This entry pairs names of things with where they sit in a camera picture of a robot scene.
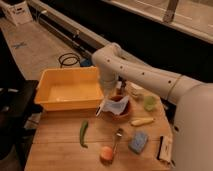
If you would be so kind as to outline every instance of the metal spoon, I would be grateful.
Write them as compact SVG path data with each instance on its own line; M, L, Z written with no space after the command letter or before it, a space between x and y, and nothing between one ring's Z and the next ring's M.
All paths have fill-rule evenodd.
M113 155L114 156L115 156L115 153L116 153L118 142L120 141L122 136L123 136L123 129L119 128L115 133L115 140L114 140L114 146L113 146Z

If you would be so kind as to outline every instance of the box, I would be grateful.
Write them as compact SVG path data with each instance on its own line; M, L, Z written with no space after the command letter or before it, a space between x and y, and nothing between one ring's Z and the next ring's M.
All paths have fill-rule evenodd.
M35 103L47 111L97 108L103 99L96 67L46 69Z
M15 5L9 5L0 0L0 7L4 12L5 17L16 26L33 20L26 1Z

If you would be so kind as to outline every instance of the green pepper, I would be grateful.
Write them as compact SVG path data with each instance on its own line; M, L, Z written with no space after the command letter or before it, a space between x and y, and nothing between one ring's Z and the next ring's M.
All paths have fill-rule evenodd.
M84 120L81 124L81 129L80 129L80 144L82 147L84 148L88 148L88 146L84 143L84 135L85 135L85 132L88 128L88 121Z

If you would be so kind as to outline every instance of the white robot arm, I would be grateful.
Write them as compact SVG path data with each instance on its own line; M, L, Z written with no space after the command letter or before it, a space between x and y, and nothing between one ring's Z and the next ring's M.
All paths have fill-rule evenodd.
M101 82L106 87L114 86L119 75L177 104L185 92L202 84L181 74L131 63L121 56L122 49L116 43L108 44L93 54L93 63L100 68Z
M101 82L113 87L117 75L177 105L174 118L173 171L213 170L213 84L165 70L123 60L122 49L112 43L93 56Z

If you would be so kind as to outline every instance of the orange tray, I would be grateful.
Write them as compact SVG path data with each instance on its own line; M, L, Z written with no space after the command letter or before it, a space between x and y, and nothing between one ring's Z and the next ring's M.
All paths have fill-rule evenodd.
M47 111L97 108L103 99L96 67L46 69L35 103Z

